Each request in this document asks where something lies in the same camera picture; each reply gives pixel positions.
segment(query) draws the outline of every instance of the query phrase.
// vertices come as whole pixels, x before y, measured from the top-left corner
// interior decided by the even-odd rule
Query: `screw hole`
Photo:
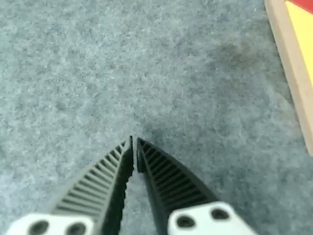
[[[30,235],[41,235],[44,234],[49,227],[49,223],[45,220],[38,221],[33,224],[29,229]]]
[[[211,212],[214,219],[228,219],[229,215],[226,211],[223,211],[221,209],[214,209]]]
[[[75,223],[67,229],[67,235],[83,235],[86,227],[82,223]]]
[[[177,219],[177,225],[181,228],[191,228],[195,225],[195,221],[188,216],[180,216]]]

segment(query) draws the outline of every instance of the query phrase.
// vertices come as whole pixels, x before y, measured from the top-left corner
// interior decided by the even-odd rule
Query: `red corner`
[[[313,0],[289,0],[313,14]]]

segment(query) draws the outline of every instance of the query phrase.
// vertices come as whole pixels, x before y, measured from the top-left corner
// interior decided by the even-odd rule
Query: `yellow surface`
[[[286,5],[313,85],[313,14],[290,1]]]

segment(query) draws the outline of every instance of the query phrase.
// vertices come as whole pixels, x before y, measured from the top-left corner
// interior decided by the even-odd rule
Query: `carpet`
[[[262,235],[310,235],[309,157],[262,0],[0,0],[0,232],[129,135]],[[156,234],[143,179],[121,235]]]

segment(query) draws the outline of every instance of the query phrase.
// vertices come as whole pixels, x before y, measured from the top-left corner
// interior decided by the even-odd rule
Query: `gray carpet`
[[[313,233],[313,159],[262,0],[0,0],[1,233],[128,135],[259,234]],[[127,197],[120,234],[156,234],[137,174]]]

